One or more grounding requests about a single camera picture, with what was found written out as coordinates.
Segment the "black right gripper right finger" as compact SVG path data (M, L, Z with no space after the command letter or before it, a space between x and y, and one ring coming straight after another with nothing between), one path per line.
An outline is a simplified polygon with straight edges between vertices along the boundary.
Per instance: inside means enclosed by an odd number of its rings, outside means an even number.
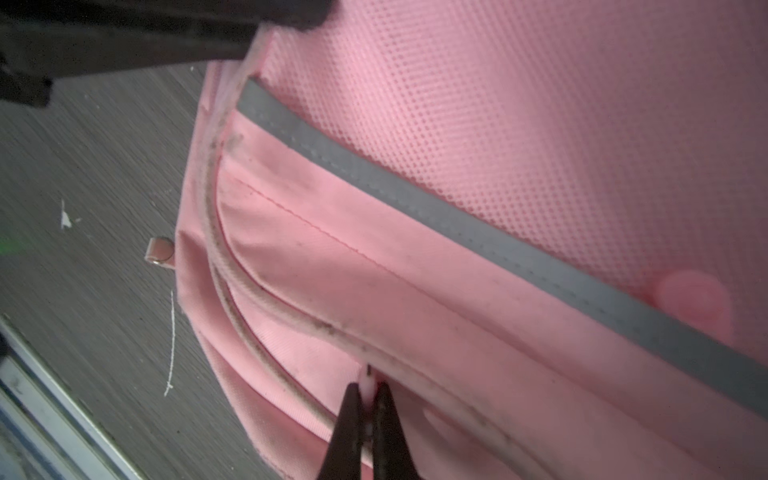
M419 480L392 391L377 385L372 410L372 459L375 480Z

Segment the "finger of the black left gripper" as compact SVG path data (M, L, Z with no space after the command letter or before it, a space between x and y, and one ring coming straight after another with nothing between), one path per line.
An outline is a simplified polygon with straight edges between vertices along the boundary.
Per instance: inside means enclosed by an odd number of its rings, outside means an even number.
M2 0L1 97L44 108L55 80L239 60L263 24L307 31L326 0Z

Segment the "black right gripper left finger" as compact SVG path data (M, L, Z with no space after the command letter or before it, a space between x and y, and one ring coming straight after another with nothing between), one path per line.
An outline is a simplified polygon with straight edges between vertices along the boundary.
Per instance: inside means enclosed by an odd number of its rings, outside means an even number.
M350 383L317 480L360 480L363 448L363 402L358 383Z

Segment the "pink student backpack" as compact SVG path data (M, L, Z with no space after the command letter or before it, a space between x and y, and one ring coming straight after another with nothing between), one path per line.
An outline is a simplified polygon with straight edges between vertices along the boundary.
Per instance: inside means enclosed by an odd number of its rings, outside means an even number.
M207 68L146 257L252 444L377 385L420 479L767 475L767 5L338 1Z

